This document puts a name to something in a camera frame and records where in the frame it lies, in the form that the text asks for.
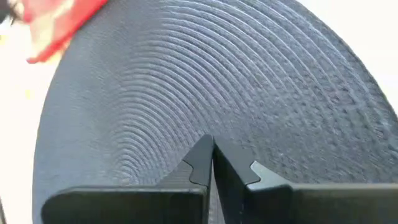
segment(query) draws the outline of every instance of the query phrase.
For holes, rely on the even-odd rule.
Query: circular plate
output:
[[[47,95],[34,223],[68,187],[156,184],[203,134],[294,182],[397,182],[397,133],[364,65],[295,1],[110,1]]]

